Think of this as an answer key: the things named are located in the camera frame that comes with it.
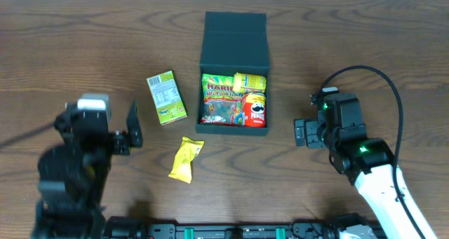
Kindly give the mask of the yellow Mentos bottle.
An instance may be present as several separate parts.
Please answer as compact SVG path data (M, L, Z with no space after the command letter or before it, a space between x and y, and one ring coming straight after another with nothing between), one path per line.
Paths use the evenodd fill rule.
M265 93L267 80L255 74L235 73L233 91L237 93Z

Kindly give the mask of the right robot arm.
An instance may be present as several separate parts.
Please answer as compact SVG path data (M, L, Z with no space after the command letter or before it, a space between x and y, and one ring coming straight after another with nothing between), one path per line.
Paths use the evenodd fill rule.
M369 204L387 238L435 238L411 196L394 153L369 138L358 98L337 88L312 95L316 118L294 122L297 146L327 149L330 164Z

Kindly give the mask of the red Pringles can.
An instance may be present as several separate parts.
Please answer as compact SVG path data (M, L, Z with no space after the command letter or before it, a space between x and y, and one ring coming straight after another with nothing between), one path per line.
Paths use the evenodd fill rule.
M248 93L242 100L242 125L252 128L266 126L266 97L262 93Z

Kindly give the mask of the Haribo worms gummy bag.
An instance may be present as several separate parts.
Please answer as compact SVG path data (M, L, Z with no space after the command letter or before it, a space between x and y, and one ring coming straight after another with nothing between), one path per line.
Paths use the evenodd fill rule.
M216 125L242 125L243 93L233 91L234 78L203 74L204 110L201 122Z

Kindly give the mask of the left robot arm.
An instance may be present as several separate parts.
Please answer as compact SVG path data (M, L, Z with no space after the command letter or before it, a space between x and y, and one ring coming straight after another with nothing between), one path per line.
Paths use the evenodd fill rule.
M146 238L141 221L125 217L105 219L101 200L112 156L128 156L143 144L132 102L126 130L111 132L107 98L81 98L55 118L63 144L39 159L41 200L36 204L33 238Z

